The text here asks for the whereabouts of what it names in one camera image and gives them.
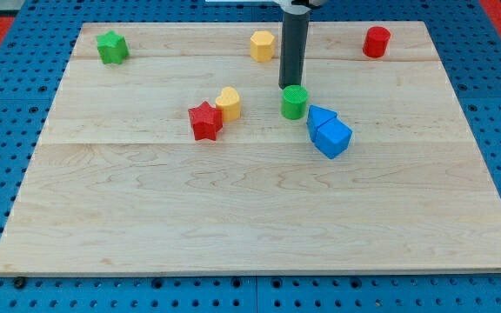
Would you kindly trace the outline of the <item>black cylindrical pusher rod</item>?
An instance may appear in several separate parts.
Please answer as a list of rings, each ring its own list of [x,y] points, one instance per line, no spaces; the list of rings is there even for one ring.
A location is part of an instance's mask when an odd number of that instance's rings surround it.
[[[283,15],[278,78],[281,89],[302,82],[309,21],[309,12]]]

